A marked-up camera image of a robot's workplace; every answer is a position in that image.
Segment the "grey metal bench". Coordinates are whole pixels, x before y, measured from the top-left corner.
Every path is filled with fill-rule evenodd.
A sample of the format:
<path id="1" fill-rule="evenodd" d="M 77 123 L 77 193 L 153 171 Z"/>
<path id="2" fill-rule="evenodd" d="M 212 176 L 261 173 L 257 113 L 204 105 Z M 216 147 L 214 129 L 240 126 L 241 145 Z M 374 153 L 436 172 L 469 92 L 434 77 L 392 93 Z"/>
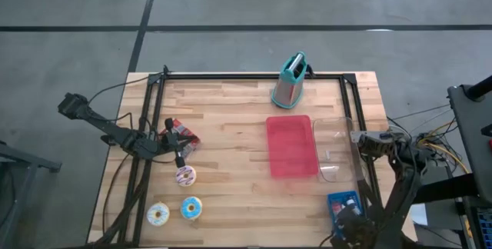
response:
<path id="1" fill-rule="evenodd" d="M 39 168 L 46 168 L 51 173 L 58 173 L 62 164 L 12 148 L 4 141 L 0 141 L 0 163 L 18 164 L 26 170 L 25 178 L 20 184 L 19 189 L 16 187 L 12 189 L 14 193 L 12 206 L 0 223 L 0 230 L 2 228 L 5 229 L 4 234 L 0 237 L 0 249 L 10 249 L 13 235 L 28 200 L 37 170 Z"/>

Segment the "teal steel box grater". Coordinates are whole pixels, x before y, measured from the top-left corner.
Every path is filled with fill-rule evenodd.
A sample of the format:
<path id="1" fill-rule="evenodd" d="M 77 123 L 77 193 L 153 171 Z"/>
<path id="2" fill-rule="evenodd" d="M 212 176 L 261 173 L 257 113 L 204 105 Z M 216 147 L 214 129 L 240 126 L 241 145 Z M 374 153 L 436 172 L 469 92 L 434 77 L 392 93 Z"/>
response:
<path id="1" fill-rule="evenodd" d="M 308 69 L 305 54 L 299 51 L 281 67 L 271 100 L 280 108 L 293 108 L 301 99 L 304 78 Z"/>

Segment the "blue plastic basket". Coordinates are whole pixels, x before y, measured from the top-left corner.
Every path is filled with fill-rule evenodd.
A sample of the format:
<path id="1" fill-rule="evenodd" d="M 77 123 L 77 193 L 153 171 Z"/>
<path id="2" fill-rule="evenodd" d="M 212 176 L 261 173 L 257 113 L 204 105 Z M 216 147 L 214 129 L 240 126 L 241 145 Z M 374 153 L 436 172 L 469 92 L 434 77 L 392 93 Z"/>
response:
<path id="1" fill-rule="evenodd" d="M 328 205 L 328 209 L 330 211 L 331 220 L 332 220 L 332 224 L 333 224 L 333 227 L 334 227 L 334 234 L 337 237 L 344 237 L 344 236 L 342 234 L 341 227 L 339 227 L 337 225 L 338 216 L 337 216 L 337 219 L 333 219 L 333 213 L 332 213 L 332 210 L 331 210 L 330 203 L 332 201 L 339 201 L 339 202 L 341 202 L 344 205 L 344 208 L 343 209 L 345 209 L 347 207 L 347 200 L 348 199 L 353 199 L 357 203 L 358 210 L 359 210 L 359 215 L 362 215 L 364 212 L 363 212 L 363 209 L 361 207 L 361 203 L 360 203 L 359 197 L 357 196 L 357 192 L 356 191 L 342 191 L 342 192 L 337 192 L 337 193 L 329 194 L 327 196 L 327 205 Z"/>

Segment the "clear plastic tray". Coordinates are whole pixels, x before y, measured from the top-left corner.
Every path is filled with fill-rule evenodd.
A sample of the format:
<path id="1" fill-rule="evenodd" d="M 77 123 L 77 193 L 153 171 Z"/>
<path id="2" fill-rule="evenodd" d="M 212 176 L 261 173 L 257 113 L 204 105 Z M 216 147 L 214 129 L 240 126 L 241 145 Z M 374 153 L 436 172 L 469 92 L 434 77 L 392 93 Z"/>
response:
<path id="1" fill-rule="evenodd" d="M 327 183 L 348 183 L 355 179 L 351 149 L 350 118 L 322 118 L 312 123 L 319 178 Z"/>

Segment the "red clear snack packet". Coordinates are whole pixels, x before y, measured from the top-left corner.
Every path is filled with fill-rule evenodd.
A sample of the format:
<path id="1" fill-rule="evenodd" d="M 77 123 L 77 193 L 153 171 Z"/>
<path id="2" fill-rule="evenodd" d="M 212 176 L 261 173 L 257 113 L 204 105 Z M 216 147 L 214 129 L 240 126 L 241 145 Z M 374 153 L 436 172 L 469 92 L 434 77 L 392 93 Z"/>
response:
<path id="1" fill-rule="evenodd" d="M 183 135 L 195 135 L 189 128 L 185 127 L 178 119 L 176 118 L 172 118 L 172 119 L 174 120 L 175 131 L 178 131 L 180 134 Z M 189 157 L 198 148 L 199 144 L 201 143 L 201 140 L 198 136 L 196 139 L 197 139 L 197 144 L 195 146 L 188 145 L 184 147 L 184 150 L 182 151 L 182 155 L 184 158 Z"/>

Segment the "dark grey equipment cart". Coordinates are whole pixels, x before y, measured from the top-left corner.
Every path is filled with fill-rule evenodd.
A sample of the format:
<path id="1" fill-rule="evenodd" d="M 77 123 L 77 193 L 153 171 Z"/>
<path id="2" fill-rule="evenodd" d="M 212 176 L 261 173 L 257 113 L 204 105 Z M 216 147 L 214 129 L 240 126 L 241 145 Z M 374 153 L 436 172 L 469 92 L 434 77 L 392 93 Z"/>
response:
<path id="1" fill-rule="evenodd" d="M 492 75 L 474 85 L 450 86 L 447 94 L 478 194 L 492 204 Z"/>

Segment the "pink frosted toy donut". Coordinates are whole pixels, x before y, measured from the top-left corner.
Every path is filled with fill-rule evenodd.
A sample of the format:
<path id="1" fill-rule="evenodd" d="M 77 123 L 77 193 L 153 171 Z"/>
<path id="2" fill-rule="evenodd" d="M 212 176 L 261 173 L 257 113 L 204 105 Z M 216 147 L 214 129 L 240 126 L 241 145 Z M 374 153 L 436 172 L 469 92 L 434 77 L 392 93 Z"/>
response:
<path id="1" fill-rule="evenodd" d="M 196 170 L 190 165 L 185 165 L 177 170 L 175 178 L 179 186 L 191 186 L 197 179 Z"/>

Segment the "blue frosted toy donut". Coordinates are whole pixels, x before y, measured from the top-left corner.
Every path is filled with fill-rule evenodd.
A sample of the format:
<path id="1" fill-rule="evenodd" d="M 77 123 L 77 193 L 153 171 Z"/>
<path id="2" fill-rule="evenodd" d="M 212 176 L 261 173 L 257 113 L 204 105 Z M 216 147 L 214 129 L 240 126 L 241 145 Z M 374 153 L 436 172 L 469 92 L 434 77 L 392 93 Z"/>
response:
<path id="1" fill-rule="evenodd" d="M 181 203 L 181 215 L 187 220 L 197 219 L 203 209 L 201 200 L 195 196 L 185 198 Z"/>

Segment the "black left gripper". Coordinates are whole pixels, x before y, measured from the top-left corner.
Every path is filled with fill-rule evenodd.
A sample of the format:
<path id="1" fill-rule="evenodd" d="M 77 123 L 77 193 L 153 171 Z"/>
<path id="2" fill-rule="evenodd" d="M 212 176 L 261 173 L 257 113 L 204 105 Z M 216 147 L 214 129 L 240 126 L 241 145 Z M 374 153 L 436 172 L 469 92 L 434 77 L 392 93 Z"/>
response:
<path id="1" fill-rule="evenodd" d="M 174 120 L 165 119 L 165 133 L 160 134 L 161 147 L 166 153 L 173 151 L 175 153 L 175 164 L 178 168 L 185 166 L 185 159 L 182 151 L 185 146 L 195 146 L 197 144 L 196 135 L 182 135 L 174 130 Z"/>

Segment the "cream frosted toy donut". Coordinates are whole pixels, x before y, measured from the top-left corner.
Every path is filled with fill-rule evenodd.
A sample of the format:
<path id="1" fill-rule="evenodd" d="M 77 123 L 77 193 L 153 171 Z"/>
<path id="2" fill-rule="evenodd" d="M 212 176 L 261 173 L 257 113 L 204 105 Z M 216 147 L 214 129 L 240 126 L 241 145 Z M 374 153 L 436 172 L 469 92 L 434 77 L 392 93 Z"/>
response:
<path id="1" fill-rule="evenodd" d="M 155 227 L 160 227 L 166 224 L 169 217 L 170 210 L 168 206 L 162 202 L 158 202 L 150 206 L 146 215 L 148 222 Z"/>

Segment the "black aluminium table frame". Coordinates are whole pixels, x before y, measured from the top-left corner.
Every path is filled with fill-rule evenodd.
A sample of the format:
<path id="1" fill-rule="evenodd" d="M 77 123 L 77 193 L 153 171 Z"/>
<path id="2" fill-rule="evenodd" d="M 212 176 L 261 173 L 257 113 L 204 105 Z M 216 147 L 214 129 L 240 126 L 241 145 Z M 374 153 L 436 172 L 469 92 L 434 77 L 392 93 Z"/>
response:
<path id="1" fill-rule="evenodd" d="M 163 89 L 148 91 L 146 76 L 131 73 L 119 114 L 141 115 L 143 105 L 160 119 L 177 118 L 201 140 L 190 156 L 197 171 L 193 185 L 175 182 L 171 154 L 151 166 L 145 206 L 163 202 L 168 222 L 155 227 L 130 217 L 125 241 L 140 247 L 316 247 L 330 234 L 326 197 L 357 184 L 327 183 L 319 176 L 273 178 L 265 122 L 284 110 L 271 102 L 274 72 L 172 73 Z M 377 78 L 372 71 L 319 72 L 304 83 L 301 102 L 291 115 L 322 118 L 364 117 L 368 130 L 387 128 Z M 187 220 L 181 203 L 195 196 L 201 215 Z"/>

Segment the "red plastic tray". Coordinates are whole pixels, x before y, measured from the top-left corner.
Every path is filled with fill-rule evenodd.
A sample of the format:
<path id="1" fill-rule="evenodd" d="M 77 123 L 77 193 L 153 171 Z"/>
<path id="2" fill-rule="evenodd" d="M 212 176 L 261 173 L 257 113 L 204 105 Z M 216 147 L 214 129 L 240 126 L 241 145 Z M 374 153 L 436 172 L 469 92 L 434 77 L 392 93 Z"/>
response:
<path id="1" fill-rule="evenodd" d="M 308 178 L 318 173 L 311 119 L 307 115 L 268 117 L 266 131 L 273 178 Z"/>

